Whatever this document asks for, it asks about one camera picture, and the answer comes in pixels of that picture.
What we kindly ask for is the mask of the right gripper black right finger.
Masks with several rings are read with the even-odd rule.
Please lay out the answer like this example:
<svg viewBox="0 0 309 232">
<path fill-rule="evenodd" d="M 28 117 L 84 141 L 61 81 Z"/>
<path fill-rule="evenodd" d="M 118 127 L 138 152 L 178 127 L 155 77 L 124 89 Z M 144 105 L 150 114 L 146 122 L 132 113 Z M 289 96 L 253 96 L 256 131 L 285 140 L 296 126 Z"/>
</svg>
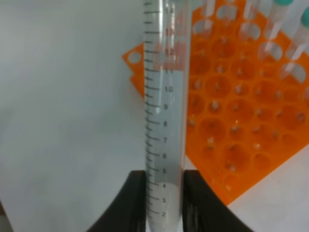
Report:
<svg viewBox="0 0 309 232">
<path fill-rule="evenodd" d="M 251 232 L 212 191 L 197 170 L 183 176 L 183 231 Z"/>
</svg>

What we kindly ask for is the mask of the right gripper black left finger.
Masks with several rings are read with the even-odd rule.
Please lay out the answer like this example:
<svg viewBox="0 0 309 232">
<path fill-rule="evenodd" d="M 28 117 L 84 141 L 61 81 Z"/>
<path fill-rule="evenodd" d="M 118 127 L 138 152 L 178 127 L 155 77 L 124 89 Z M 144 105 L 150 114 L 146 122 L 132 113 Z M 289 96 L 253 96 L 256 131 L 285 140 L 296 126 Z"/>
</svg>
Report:
<svg viewBox="0 0 309 232">
<path fill-rule="evenodd" d="M 89 232 L 146 231 L 146 172 L 131 171 L 121 190 Z"/>
</svg>

